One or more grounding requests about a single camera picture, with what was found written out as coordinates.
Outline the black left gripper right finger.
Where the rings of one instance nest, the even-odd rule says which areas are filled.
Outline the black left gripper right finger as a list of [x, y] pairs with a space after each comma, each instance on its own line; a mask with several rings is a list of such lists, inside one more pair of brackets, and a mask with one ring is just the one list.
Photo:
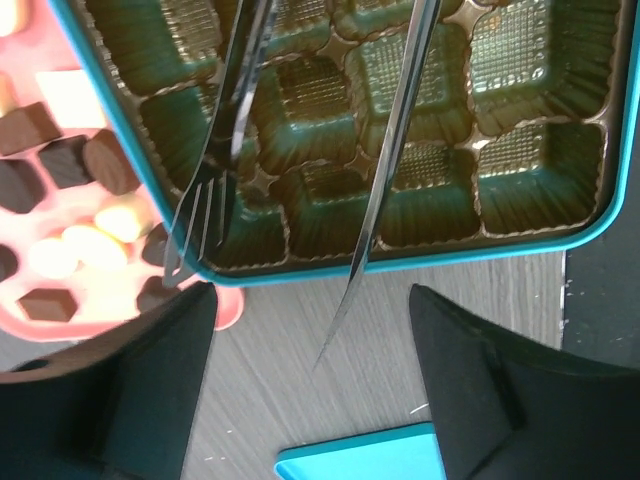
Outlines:
[[450, 479], [635, 479], [639, 373], [547, 347], [414, 285], [412, 334]]

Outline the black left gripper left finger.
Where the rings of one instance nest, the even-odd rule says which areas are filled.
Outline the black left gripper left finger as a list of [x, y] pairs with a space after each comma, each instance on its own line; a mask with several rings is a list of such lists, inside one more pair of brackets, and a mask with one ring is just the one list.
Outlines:
[[1, 374], [4, 479], [178, 479], [214, 337], [198, 282], [104, 334]]

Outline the stainless steel tongs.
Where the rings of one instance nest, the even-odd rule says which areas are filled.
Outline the stainless steel tongs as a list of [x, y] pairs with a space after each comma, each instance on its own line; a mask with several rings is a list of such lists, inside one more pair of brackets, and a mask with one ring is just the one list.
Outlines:
[[[333, 340], [356, 297], [373, 241], [404, 150], [428, 48], [441, 10], [438, 1], [414, 3], [394, 100], [384, 134], [371, 193], [353, 254], [349, 281], [326, 339]], [[217, 242], [226, 240], [233, 210], [234, 171], [242, 150], [258, 75], [277, 13], [271, 1], [238, 4], [226, 65], [214, 113], [193, 176], [176, 207], [164, 254], [163, 284], [177, 286], [193, 275], [185, 257], [189, 249], [204, 252], [210, 234], [212, 197], [219, 197]]]

